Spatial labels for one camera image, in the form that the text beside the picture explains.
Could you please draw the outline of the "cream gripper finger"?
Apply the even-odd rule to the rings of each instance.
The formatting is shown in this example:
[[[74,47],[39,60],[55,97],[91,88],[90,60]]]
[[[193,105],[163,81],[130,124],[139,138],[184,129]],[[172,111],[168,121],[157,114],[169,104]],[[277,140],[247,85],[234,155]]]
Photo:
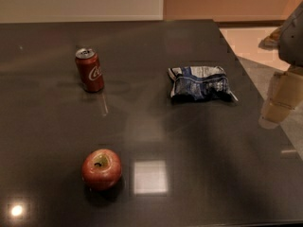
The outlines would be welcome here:
[[[291,65],[287,71],[274,72],[261,108],[261,119],[279,124],[303,101],[303,67]]]

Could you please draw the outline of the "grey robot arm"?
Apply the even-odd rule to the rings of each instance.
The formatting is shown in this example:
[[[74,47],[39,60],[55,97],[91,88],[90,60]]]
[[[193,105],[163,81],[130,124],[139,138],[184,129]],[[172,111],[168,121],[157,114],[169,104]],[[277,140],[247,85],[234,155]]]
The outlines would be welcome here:
[[[271,77],[258,121],[265,129],[274,129],[303,101],[303,2],[281,27],[278,56],[290,67]]]

